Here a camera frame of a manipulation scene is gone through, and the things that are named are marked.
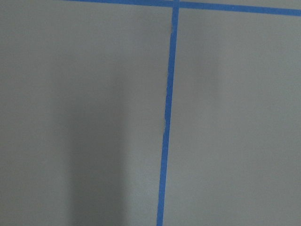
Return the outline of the long blue tape strip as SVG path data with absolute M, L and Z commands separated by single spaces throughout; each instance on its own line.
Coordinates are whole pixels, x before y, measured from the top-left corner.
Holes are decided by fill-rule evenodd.
M 176 45 L 177 45 L 178 17 L 179 17 L 179 6 L 176 4 L 172 8 L 172 17 L 171 17 L 171 34 L 170 34 L 170 42 L 169 42 L 169 58 L 168 58 L 167 80 L 166 80 L 167 81 L 166 102 L 165 102 L 165 114 L 164 114 L 165 127 L 164 127 L 163 139 L 162 139 L 156 226 L 162 226 L 164 220 L 166 176 L 167 176 L 169 136 L 170 136 L 172 99 L 173 99 L 174 66 L 175 66 Z

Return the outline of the crossing blue tape strip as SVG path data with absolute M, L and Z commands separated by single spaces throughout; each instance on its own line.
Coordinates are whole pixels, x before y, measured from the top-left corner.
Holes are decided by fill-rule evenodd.
M 178 8 L 183 8 L 183 9 L 215 10 L 215 11 L 228 11 L 228 12 L 281 15 L 281 16 L 297 16 L 297 17 L 301 16 L 301 11 L 299 9 L 202 3 L 202 2 L 190 2 L 190 1 L 177 2 L 171 0 L 89 0 L 88 3 L 106 3 L 106 4 L 165 7 L 165 8 L 172 8 L 176 6 Z

